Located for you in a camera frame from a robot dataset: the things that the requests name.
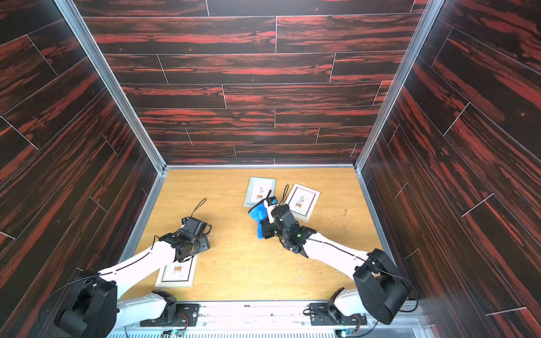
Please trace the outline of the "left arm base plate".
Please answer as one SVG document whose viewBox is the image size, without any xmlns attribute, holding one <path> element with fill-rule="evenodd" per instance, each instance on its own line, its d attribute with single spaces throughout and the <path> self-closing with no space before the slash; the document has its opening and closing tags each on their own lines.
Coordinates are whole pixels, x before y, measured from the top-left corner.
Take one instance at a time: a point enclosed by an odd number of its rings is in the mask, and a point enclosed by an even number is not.
<svg viewBox="0 0 541 338">
<path fill-rule="evenodd" d="M 177 303 L 175 308 L 167 306 L 160 317 L 141 321 L 139 326 L 143 328 L 172 327 L 180 329 L 195 327 L 199 318 L 199 309 L 199 304 Z"/>
</svg>

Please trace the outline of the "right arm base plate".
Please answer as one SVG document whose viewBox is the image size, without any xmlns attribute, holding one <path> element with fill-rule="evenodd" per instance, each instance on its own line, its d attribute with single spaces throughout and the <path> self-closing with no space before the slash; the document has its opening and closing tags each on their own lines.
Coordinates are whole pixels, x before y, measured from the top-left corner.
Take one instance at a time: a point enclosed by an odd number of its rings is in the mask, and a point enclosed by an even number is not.
<svg viewBox="0 0 541 338">
<path fill-rule="evenodd" d="M 303 314 L 309 317 L 313 326 L 362 326 L 367 324 L 365 315 L 343 315 L 334 305 L 330 303 L 311 303 L 308 305 L 308 308 L 304 309 Z"/>
</svg>

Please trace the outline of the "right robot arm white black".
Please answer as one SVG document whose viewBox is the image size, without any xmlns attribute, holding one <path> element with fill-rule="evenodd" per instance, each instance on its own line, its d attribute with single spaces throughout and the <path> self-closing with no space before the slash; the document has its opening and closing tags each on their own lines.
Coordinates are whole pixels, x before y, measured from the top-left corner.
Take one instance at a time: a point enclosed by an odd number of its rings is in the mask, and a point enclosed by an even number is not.
<svg viewBox="0 0 541 338">
<path fill-rule="evenodd" d="M 351 249 L 301 226 L 287 204 L 262 201 L 248 214 L 258 224 L 259 239 L 277 237 L 289 252 L 325 263 L 354 281 L 355 288 L 341 288 L 327 302 L 328 315 L 337 323 L 369 314 L 390 325 L 413 290 L 385 252 Z"/>
</svg>

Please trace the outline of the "white picture frame deer print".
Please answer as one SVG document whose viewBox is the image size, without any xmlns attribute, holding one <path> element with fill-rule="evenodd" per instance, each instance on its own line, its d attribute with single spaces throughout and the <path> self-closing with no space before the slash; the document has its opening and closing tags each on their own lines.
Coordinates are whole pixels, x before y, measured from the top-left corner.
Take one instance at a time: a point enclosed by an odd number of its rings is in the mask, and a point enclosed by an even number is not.
<svg viewBox="0 0 541 338">
<path fill-rule="evenodd" d="M 298 221 L 308 223 L 319 196 L 320 192 L 317 190 L 300 184 L 294 184 L 292 191 L 286 199 L 286 204 Z"/>
</svg>

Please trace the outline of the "grey-green picture frame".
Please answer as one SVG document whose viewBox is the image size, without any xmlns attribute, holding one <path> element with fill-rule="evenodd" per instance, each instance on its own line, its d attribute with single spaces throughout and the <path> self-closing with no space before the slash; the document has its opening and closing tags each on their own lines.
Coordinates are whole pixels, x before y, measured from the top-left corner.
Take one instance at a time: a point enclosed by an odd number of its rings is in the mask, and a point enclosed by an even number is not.
<svg viewBox="0 0 541 338">
<path fill-rule="evenodd" d="M 244 207 L 251 208 L 267 197 L 272 197 L 276 187 L 276 179 L 250 177 Z"/>
</svg>

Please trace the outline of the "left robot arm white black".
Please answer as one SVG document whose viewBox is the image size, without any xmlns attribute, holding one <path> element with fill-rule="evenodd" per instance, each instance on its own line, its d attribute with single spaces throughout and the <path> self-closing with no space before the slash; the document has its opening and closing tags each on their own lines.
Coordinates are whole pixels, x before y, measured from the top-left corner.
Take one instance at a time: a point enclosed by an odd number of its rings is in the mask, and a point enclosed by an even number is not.
<svg viewBox="0 0 541 338">
<path fill-rule="evenodd" d="M 180 229 L 156 238 L 143 252 L 69 282 L 61 288 L 65 297 L 54 325 L 67 337 L 107 337 L 113 330 L 135 323 L 188 326 L 189 319 L 179 310 L 177 299 L 163 290 L 128 300 L 121 297 L 153 272 L 208 250 L 211 229 L 192 216 L 183 218 Z"/>
</svg>

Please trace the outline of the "blue microfiber cloth black trim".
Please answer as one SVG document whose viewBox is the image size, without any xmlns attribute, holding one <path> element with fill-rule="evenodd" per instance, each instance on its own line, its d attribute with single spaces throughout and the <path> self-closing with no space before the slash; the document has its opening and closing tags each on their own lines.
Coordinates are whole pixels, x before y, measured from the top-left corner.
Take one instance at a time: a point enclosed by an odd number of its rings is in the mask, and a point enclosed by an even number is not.
<svg viewBox="0 0 541 338">
<path fill-rule="evenodd" d="M 264 205 L 264 203 L 267 201 L 267 199 L 270 197 L 270 194 L 272 193 L 271 190 L 269 190 L 266 198 L 262 199 L 258 203 L 256 203 L 252 208 L 249 209 L 248 215 L 257 223 L 257 238 L 263 239 L 263 226 L 261 225 L 261 222 L 264 220 L 267 220 L 269 218 L 268 211 Z"/>
</svg>

